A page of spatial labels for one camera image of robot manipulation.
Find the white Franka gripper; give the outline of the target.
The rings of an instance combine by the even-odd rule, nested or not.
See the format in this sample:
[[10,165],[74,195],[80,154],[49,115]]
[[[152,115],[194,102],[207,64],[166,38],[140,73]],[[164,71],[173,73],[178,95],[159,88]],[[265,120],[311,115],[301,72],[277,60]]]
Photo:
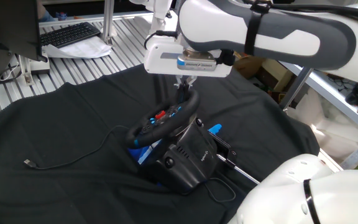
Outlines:
[[[149,73],[176,75],[176,102],[182,103],[184,94],[189,92],[198,76],[226,77],[232,70],[224,63],[232,60],[231,54],[222,50],[199,52],[192,49],[184,38],[153,36],[146,43],[144,68]],[[182,75],[188,76],[185,85]]]

